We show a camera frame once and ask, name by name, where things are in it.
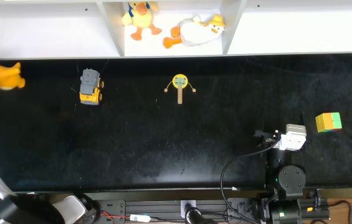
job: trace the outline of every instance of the green cube face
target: green cube face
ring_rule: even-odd
[[[333,128],[341,129],[342,128],[342,122],[333,120]]]
[[[332,120],[340,121],[340,114],[339,113],[332,113]]]

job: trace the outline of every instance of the wooden handle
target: wooden handle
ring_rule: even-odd
[[[183,103],[183,87],[178,86],[177,88],[177,103],[182,104]]]

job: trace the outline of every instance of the orange beak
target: orange beak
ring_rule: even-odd
[[[139,3],[136,7],[137,9],[137,12],[140,14],[140,15],[145,15],[146,12],[147,12],[147,8],[146,8],[146,4],[144,4],[143,2]]]

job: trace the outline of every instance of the white tape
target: white tape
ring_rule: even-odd
[[[147,215],[130,215],[130,221],[136,221],[136,222],[150,222],[151,217]]]

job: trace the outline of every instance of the yellow plush toy held by gripper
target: yellow plush toy held by gripper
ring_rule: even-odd
[[[121,22],[123,25],[128,26],[133,24],[137,27],[137,31],[131,35],[135,40],[141,40],[143,29],[150,28],[152,35],[158,35],[162,32],[161,29],[153,25],[153,14],[151,9],[158,11],[159,7],[156,2],[129,2],[128,12],[123,16]]]
[[[183,103],[183,88],[186,88],[187,85],[189,85],[192,89],[193,92],[196,92],[196,89],[193,88],[193,86],[188,82],[188,78],[183,75],[183,74],[178,74],[173,77],[171,82],[169,82],[169,85],[164,89],[164,92],[168,92],[168,88],[170,84],[173,83],[173,86],[177,88],[177,103],[182,104]]]
[[[7,68],[0,65],[0,90],[12,90],[15,87],[23,88],[25,79],[21,78],[21,64]]]

